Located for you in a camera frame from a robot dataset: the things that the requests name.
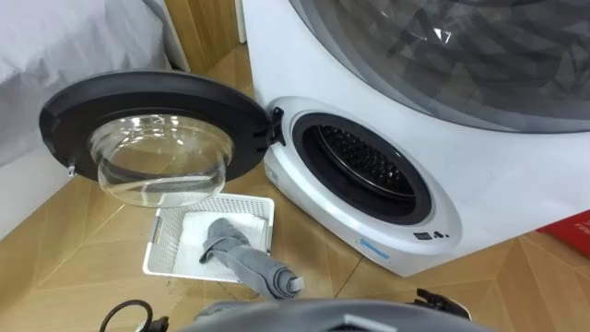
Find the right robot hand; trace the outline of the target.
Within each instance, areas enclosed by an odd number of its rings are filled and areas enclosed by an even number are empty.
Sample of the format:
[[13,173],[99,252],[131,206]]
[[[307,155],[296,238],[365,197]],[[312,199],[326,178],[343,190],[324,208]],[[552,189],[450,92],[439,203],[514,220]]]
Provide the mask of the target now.
[[469,321],[472,320],[472,314],[462,303],[426,289],[417,288],[416,298],[408,304],[430,312],[450,314]]

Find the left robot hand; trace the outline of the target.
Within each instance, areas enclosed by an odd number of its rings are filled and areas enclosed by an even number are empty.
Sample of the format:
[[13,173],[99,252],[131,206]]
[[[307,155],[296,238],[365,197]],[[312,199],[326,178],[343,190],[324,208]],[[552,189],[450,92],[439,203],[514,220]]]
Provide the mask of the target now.
[[169,326],[169,317],[162,316],[155,320],[147,319],[142,325],[136,328],[135,332],[166,332]]

